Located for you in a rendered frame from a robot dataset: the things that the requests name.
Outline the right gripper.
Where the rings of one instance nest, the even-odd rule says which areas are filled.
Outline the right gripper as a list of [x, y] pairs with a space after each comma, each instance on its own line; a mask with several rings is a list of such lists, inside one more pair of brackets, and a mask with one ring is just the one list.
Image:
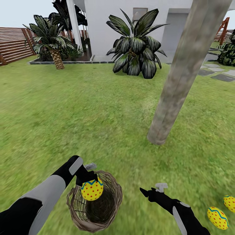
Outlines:
[[148, 200], [150, 202], [156, 202], [161, 207], [164, 208], [164, 200], [167, 195], [164, 192], [157, 192], [155, 188], [151, 188], [152, 190], [146, 191], [145, 189], [140, 188], [140, 191], [144, 194], [145, 197], [149, 197]]

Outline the wicker basket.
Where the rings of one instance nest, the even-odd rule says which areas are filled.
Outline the wicker basket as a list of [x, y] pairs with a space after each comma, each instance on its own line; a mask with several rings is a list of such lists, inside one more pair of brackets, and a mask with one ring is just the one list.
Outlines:
[[[117, 183], [112, 174], [102, 170], [94, 171], [94, 174], [97, 174], [99, 177], [103, 175], [103, 182], [106, 185], [105, 187], [103, 187], [104, 191], [107, 191], [111, 194], [110, 199], [112, 202], [112, 210], [111, 214], [107, 218], [106, 216], [109, 214], [108, 211], [105, 211], [105, 213], [98, 215], [94, 210], [94, 205], [92, 205], [91, 211], [96, 217], [94, 219], [91, 217], [89, 213], [90, 211], [88, 210], [89, 201], [84, 200], [83, 196], [81, 195], [81, 186], [76, 185], [75, 188], [71, 188], [66, 197], [66, 199], [68, 199], [70, 195], [73, 194], [70, 204], [69, 202], [66, 202], [66, 204], [69, 206], [70, 214], [75, 226], [79, 228], [80, 231], [88, 231], [90, 233], [102, 231], [105, 228], [108, 228], [113, 223], [123, 198], [122, 187], [120, 186], [120, 184]], [[80, 209], [78, 210], [74, 206], [74, 204], [76, 203], [79, 203], [83, 207], [80, 207]], [[100, 210], [104, 211], [105, 207], [106, 206], [103, 206], [102, 208], [100, 208]]]

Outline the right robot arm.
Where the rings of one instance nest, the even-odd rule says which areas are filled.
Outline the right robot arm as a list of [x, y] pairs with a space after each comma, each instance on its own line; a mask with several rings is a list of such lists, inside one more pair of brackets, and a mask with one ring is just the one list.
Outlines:
[[171, 199], [164, 194], [164, 188], [168, 188], [167, 183], [157, 183], [155, 186], [157, 189], [151, 188], [152, 190], [146, 191], [140, 188], [140, 191], [145, 197], [149, 197], [150, 202], [156, 202], [174, 215], [182, 235], [210, 235], [210, 232], [194, 217], [188, 204], [178, 199]]

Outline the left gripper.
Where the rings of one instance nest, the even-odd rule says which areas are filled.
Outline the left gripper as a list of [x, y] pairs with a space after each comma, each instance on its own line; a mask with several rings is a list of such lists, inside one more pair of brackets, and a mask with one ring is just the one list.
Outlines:
[[91, 180], [96, 180], [98, 182], [98, 175], [94, 174], [94, 171], [88, 172], [86, 170], [83, 176], [77, 177], [76, 184], [82, 187], [84, 182], [88, 182]]

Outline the easter egg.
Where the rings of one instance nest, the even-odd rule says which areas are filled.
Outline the easter egg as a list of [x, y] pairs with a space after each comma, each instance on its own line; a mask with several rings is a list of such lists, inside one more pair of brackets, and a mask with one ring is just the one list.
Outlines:
[[[81, 189], [81, 195], [83, 196], [84, 200], [89, 201], [88, 204], [91, 202], [91, 206], [98, 204], [104, 196], [111, 196], [110, 193], [104, 191], [106, 185], [103, 183], [102, 178], [98, 176], [98, 182], [96, 180], [91, 180], [88, 182], [84, 182]], [[84, 202], [83, 200], [83, 202]]]
[[217, 207], [210, 207], [207, 210], [210, 221], [219, 229], [226, 230], [229, 227], [226, 215]]
[[235, 198], [232, 196], [223, 197], [224, 205], [233, 213], [235, 213]]

